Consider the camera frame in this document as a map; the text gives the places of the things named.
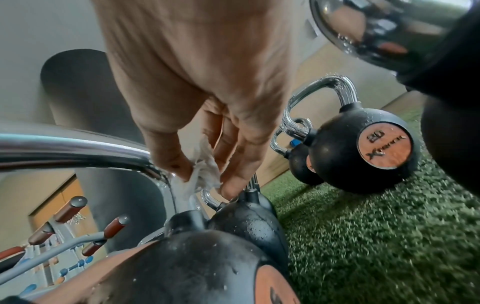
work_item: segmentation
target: punching bag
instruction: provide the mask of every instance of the punching bag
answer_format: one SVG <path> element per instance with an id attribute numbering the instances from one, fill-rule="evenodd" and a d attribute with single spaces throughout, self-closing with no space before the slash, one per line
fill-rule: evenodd
<path id="1" fill-rule="evenodd" d="M 81 49 L 58 53 L 44 63 L 40 79 L 58 125 L 144 144 L 104 52 Z M 163 227 L 164 200 L 146 177 L 112 169 L 75 172 L 99 230 L 122 214 L 130 217 L 130 225 L 106 243 L 108 252 L 135 247 L 143 237 Z"/>

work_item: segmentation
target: gym equipment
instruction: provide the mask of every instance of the gym equipment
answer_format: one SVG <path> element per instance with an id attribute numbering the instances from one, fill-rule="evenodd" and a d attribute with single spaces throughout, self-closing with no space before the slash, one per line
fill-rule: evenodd
<path id="1" fill-rule="evenodd" d="M 293 121 L 301 123 L 308 129 L 313 129 L 312 122 L 308 118 L 295 118 Z M 307 185 L 317 186 L 323 183 L 324 181 L 315 173 L 315 170 L 312 167 L 309 157 L 309 148 L 302 143 L 294 146 L 292 149 L 280 147 L 277 142 L 277 137 L 282 132 L 281 128 L 275 131 L 270 141 L 270 147 L 276 153 L 288 160 L 288 167 L 290 168 L 292 175 Z"/>
<path id="2" fill-rule="evenodd" d="M 318 130 L 290 118 L 290 110 L 306 96 L 332 88 L 340 112 Z M 295 93 L 283 112 L 281 128 L 308 146 L 311 164 L 326 183 L 353 193 L 375 193 L 409 177 L 420 156 L 418 139 L 406 122 L 389 112 L 364 109 L 348 77 L 320 78 Z"/>
<path id="3" fill-rule="evenodd" d="M 261 205 L 257 190 L 257 177 L 254 176 L 247 187 L 230 203 L 220 203 L 203 190 L 200 195 L 207 206 L 216 213 L 208 221 L 208 228 L 239 236 L 263 250 L 285 276 L 288 274 L 289 247 L 285 233 L 273 213 Z M 275 211 L 272 203 L 263 196 Z"/>
<path id="4" fill-rule="evenodd" d="M 12 125 L 4 128 L 0 125 L 2 130 L 0 132 L 0 171 L 68 167 L 132 170 L 152 180 L 162 192 L 163 201 L 169 204 L 165 207 L 172 212 L 167 213 L 173 213 L 173 215 L 166 222 L 165 227 L 142 240 L 144 244 L 158 241 L 145 247 L 142 254 L 138 255 L 140 259 L 127 259 L 115 268 L 113 274 L 98 286 L 99 290 L 112 282 L 115 284 L 114 296 L 129 302 L 144 302 L 142 298 L 145 296 L 151 299 L 152 292 L 159 298 L 173 296 L 176 299 L 175 302 L 192 302 L 199 296 L 209 303 L 254 303 L 271 299 L 275 302 L 288 303 L 292 300 L 298 302 L 295 293 L 283 278 L 287 272 L 288 258 L 285 235 L 273 213 L 260 206 L 256 179 L 253 179 L 248 189 L 245 189 L 246 199 L 253 201 L 252 198 L 256 198 L 255 203 L 240 197 L 239 202 L 227 205 L 216 215 L 226 215 L 223 213 L 224 209 L 237 206 L 238 211 L 235 215 L 232 214 L 235 216 L 233 221 L 242 223 L 241 219 L 243 219 L 246 224 L 251 221 L 247 227 L 255 228 L 251 236 L 257 236 L 260 245 L 267 244 L 261 238 L 269 237 L 269 233 L 283 242 L 284 248 L 280 248 L 285 252 L 283 260 L 280 260 L 284 262 L 283 265 L 273 260 L 273 258 L 279 260 L 279 256 L 269 252 L 273 256 L 270 257 L 251 242 L 231 233 L 213 229 L 223 224 L 229 226 L 231 221 L 228 219 L 220 222 L 221 217 L 218 217 L 218 222 L 208 221 L 200 205 L 193 206 L 190 202 L 175 200 L 170 193 L 169 175 L 151 163 L 145 147 L 116 138 L 66 130 L 57 126 L 35 125 L 26 128 L 23 125 L 12 129 Z M 78 201 L 69 204 L 68 209 L 78 208 L 77 203 Z M 73 213 L 64 208 L 61 211 L 62 214 Z M 62 221 L 66 220 L 65 217 L 57 215 L 57 218 L 61 218 Z M 38 255 L 33 257 L 27 253 L 34 247 L 39 250 L 43 244 L 28 246 L 25 255 L 29 259 L 21 261 L 14 268 L 0 274 L 0 284 L 8 281 L 17 272 L 34 272 L 34 268 L 39 263 L 55 258 L 65 250 L 77 248 L 81 243 L 92 242 L 92 245 L 83 248 L 84 254 L 89 255 L 91 252 L 89 248 L 101 245 L 103 242 L 99 243 L 99 241 L 111 237 L 125 224 L 126 219 L 120 217 L 113 221 L 113 227 L 107 226 L 104 232 L 73 238 L 51 248 L 50 241 L 59 237 L 61 233 L 59 234 L 57 230 L 65 226 L 51 220 L 34 233 L 35 237 L 31 238 L 32 242 L 37 243 L 48 236 L 47 241 L 43 243 L 46 251 L 38 252 Z M 262 225 L 267 226 L 271 231 L 265 230 Z M 61 286 L 61 282 L 65 281 L 63 278 L 73 276 L 76 271 L 87 265 L 87 259 L 84 259 L 83 263 L 79 260 L 62 266 L 57 273 L 57 284 L 42 289 L 36 287 L 34 291 L 32 291 L 32 285 L 22 286 L 22 290 L 17 294 L 21 293 L 23 298 L 34 300 L 38 295 Z M 140 266 L 139 261 L 152 262 L 145 268 L 146 264 Z M 201 275 L 192 277 L 192 273 Z M 154 281 L 158 288 L 151 289 L 151 285 L 148 284 L 134 284 L 136 280 L 152 277 L 155 277 Z M 191 292 L 191 288 L 186 284 L 191 284 L 192 288 L 200 288 L 198 290 L 208 290 L 208 292 L 201 294 Z"/>
<path id="5" fill-rule="evenodd" d="M 422 136 L 433 159 L 480 195 L 480 110 L 464 88 L 480 68 L 480 3 L 422 0 L 310 0 L 316 25 L 336 46 L 392 70 L 399 83 L 428 95 Z"/>

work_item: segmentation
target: green carpet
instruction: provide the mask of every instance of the green carpet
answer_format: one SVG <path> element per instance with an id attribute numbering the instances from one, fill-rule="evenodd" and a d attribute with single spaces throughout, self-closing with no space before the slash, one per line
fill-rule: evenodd
<path id="1" fill-rule="evenodd" d="M 401 115 L 419 133 L 420 111 Z M 378 195 L 309 187 L 290 172 L 262 187 L 309 303 L 480 303 L 480 201 L 433 162 Z"/>

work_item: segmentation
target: finger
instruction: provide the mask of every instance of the finger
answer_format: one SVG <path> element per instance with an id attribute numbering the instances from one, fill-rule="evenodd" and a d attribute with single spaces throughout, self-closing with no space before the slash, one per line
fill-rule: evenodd
<path id="1" fill-rule="evenodd" d="M 223 184 L 220 187 L 220 194 L 224 198 L 230 200 L 245 188 L 262 164 L 269 143 L 269 140 L 252 142 L 239 135 L 235 153 L 221 176 Z"/>
<path id="2" fill-rule="evenodd" d="M 182 152 L 178 134 L 142 129 L 145 143 L 153 163 L 160 169 L 174 173 L 188 181 L 193 171 L 192 164 Z"/>
<path id="3" fill-rule="evenodd" d="M 207 136 L 208 143 L 213 149 L 222 132 L 223 116 L 202 109 L 202 120 L 201 132 Z"/>
<path id="4" fill-rule="evenodd" d="M 239 137 L 239 129 L 228 117 L 223 118 L 222 131 L 220 139 L 213 151 L 213 157 L 220 172 L 223 171 L 228 159 L 230 158 Z"/>

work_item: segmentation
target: white wipe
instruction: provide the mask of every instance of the white wipe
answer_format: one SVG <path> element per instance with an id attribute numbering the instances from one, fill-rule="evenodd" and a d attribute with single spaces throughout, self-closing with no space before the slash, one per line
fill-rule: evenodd
<path id="1" fill-rule="evenodd" d="M 219 167 L 206 135 L 201 136 L 190 162 L 193 164 L 193 172 L 188 182 L 183 182 L 176 176 L 171 179 L 171 192 L 175 197 L 177 213 L 198 209 L 200 204 L 196 193 L 202 189 L 210 191 L 220 187 Z"/>

